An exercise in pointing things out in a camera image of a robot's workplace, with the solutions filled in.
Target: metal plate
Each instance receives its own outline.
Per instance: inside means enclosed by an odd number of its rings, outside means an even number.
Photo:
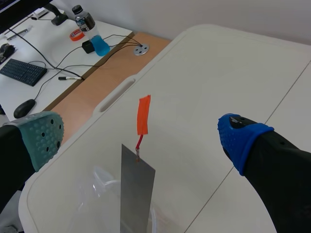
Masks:
[[[121,233],[146,233],[156,171],[122,145]]]
[[[136,56],[144,55],[146,52],[149,51],[149,45],[141,44],[142,46],[137,46],[134,48],[134,54]]]

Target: blue liquid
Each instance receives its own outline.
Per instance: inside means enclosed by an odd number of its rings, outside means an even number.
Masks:
[[[96,35],[91,39],[95,52],[98,56],[105,56],[110,51],[109,45],[104,42],[100,35]]]

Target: keyboard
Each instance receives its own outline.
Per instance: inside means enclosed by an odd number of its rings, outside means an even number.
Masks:
[[[30,86],[34,86],[48,70],[32,64],[10,59],[2,69],[0,74],[20,81]]]

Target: bottle label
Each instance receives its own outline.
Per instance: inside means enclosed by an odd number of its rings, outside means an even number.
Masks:
[[[88,32],[95,27],[95,21],[89,13],[82,19],[76,21],[76,23],[83,32]]]

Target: black cable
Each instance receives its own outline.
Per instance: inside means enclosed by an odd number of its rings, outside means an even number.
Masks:
[[[60,61],[60,63],[56,66],[56,68],[64,61],[64,59],[65,59],[66,57],[68,57],[69,54],[71,54],[73,51],[75,51],[75,50],[77,50],[77,49],[79,49],[79,48],[82,48],[82,46],[77,47],[77,48],[71,50],[71,51]]]
[[[106,60],[102,65],[100,65],[100,66],[93,66],[93,65],[70,65],[70,66],[66,66],[64,69],[66,69],[66,68],[68,68],[68,67],[78,67],[78,66],[101,67],[101,66],[103,66],[103,65],[109,60],[110,57],[112,57],[112,55],[114,55],[116,52],[119,52],[119,51],[122,50],[123,48],[129,47],[129,46],[136,46],[136,45],[126,45],[126,46],[123,46],[123,47],[120,48],[119,50],[117,50],[117,51],[115,51],[114,53],[112,53],[112,54],[107,58],[107,60]],[[41,87],[40,87],[40,89],[39,89],[39,92],[38,92],[37,96],[34,98],[34,100],[37,99],[37,97],[39,96],[40,91],[41,91],[43,85],[46,84],[46,83],[47,83],[49,80],[51,80],[52,78],[54,78],[56,75],[58,75],[60,72],[61,72],[61,71],[57,72],[55,75],[53,75],[52,77],[50,77],[48,80],[46,80],[46,81],[41,85]]]
[[[139,44],[135,43],[135,42],[124,42],[124,43],[118,43],[116,45],[109,45],[109,47],[115,47],[117,45],[124,45],[124,44],[134,44],[134,45],[137,45],[137,46],[140,46]]]
[[[129,47],[129,46],[136,46],[136,45],[126,45],[126,46],[123,46],[122,48],[120,48],[119,50],[115,51],[114,53],[112,53],[108,58],[107,60],[100,66],[94,66],[94,65],[70,65],[70,66],[67,66],[65,68],[68,68],[68,67],[101,67],[103,66],[108,60],[110,57],[112,57],[112,55],[114,55],[116,52],[119,52],[120,50],[122,50],[123,48],[126,48],[126,47]]]
[[[57,68],[57,67],[53,66],[53,65],[46,59],[46,57],[45,57],[35,46],[33,46],[30,42],[28,42],[28,41],[27,41],[25,38],[23,38],[22,36],[20,36],[20,35],[17,34],[16,32],[14,32],[12,29],[9,28],[8,30],[11,31],[11,32],[13,32],[15,35],[17,35],[18,37],[20,37],[22,40],[24,40],[24,41],[25,41],[27,44],[29,44],[31,47],[33,47],[34,50],[36,50],[36,51],[44,58],[44,60],[45,60],[50,66],[52,66],[54,69],[58,69],[58,70],[62,70],[62,71],[67,72],[67,73],[71,73],[71,74],[73,74],[73,75],[76,75],[76,76],[82,78],[82,80],[84,81],[84,78],[83,78],[83,77],[81,77],[80,75],[78,75],[78,74],[76,74],[76,73],[74,73],[74,72],[72,72],[72,71],[65,70],[65,69],[61,69],[61,68]]]
[[[41,19],[41,18],[36,18],[36,17],[29,17],[29,16],[26,16],[27,18],[30,18],[32,20],[47,20],[47,21],[52,21],[51,19]]]
[[[47,64],[45,62],[42,62],[42,61],[32,61],[32,62],[40,62],[40,63],[43,63],[44,64],[44,68],[47,67]]]
[[[130,39],[134,40],[135,42],[137,42],[137,43],[139,44],[139,46],[141,46],[141,47],[142,47],[142,44],[141,44],[141,43],[139,43],[137,40],[135,40],[135,39],[133,39],[133,38],[129,37],[128,35],[116,35],[116,34],[112,34],[112,35],[110,35],[110,36],[107,36],[107,37],[106,37],[106,38],[104,38],[103,40],[106,40],[106,39],[108,39],[109,37],[112,37],[112,36],[121,36],[121,37],[127,37],[127,38],[130,38]]]

